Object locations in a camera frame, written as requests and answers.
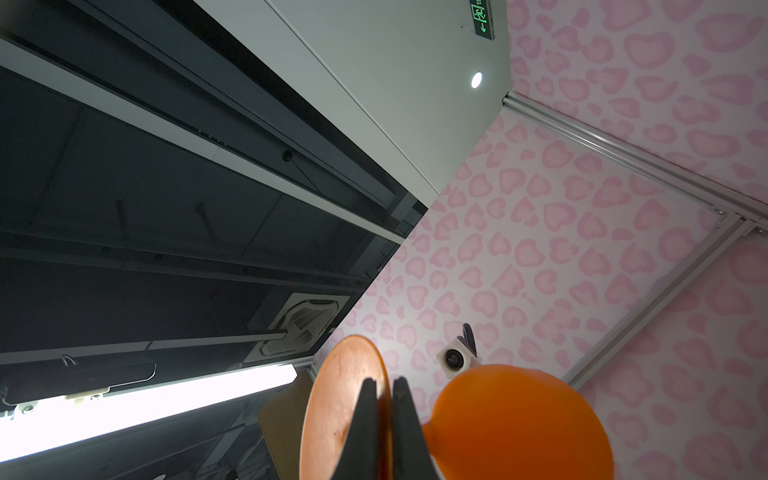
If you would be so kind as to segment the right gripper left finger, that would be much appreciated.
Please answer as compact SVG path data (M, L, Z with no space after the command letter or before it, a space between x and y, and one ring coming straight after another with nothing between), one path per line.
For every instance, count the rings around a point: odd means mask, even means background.
M365 379L353 411L332 480L376 480L379 470L379 419L376 381Z

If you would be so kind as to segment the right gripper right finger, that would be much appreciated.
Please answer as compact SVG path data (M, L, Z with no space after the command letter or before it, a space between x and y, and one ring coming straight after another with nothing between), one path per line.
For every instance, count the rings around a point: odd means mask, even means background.
M407 379L393 384L392 475L394 480L439 480Z

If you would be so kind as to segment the orange wine glass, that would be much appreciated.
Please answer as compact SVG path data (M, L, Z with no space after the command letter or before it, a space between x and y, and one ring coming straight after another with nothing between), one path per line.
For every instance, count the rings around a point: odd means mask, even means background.
M326 358L304 419L299 475L331 479L365 379L376 381L377 479L392 475L392 399L396 379L369 339L353 335ZM610 479L613 453L588 402L539 370L490 364L453 378L430 419L419 419L439 479Z

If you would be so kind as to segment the ceiling air vent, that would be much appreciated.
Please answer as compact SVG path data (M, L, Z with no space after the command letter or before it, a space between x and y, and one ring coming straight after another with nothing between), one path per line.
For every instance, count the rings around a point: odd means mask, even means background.
M347 295L272 292L247 324L250 331L282 331L281 339L258 340L246 363L307 352L349 301Z

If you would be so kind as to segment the fluorescent tube light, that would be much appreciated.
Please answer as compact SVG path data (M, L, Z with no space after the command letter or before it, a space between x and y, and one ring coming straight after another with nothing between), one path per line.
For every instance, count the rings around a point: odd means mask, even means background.
M118 393L59 396L17 406L1 419L1 461L26 456L282 387L291 364L272 364Z

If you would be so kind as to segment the ceiling spot light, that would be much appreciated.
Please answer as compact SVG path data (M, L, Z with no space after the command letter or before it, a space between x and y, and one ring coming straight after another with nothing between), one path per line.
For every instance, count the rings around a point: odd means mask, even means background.
M483 73L481 71L476 72L471 79L471 88L477 89L483 81Z

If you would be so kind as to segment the green exit sign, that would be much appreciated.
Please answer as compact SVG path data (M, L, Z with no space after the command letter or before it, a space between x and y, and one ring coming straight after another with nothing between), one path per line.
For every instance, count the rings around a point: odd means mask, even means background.
M475 34L493 41L495 39L495 32L491 1L469 0L469 5Z

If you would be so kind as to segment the aluminium frame diagonal strut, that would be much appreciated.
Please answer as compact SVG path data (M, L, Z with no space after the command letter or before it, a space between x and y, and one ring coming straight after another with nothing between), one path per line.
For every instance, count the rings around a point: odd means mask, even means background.
M576 362L562 380L576 390L583 387L737 240L763 229L763 224L735 213L723 216L716 228Z

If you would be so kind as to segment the aluminium frame left post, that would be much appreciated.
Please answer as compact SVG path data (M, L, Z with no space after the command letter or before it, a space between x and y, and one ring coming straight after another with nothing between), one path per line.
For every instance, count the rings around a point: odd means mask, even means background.
M670 163L514 91L508 92L503 103L507 109L539 127L546 128L554 134L716 210L734 213L751 221L763 234L767 232L767 206L746 195Z

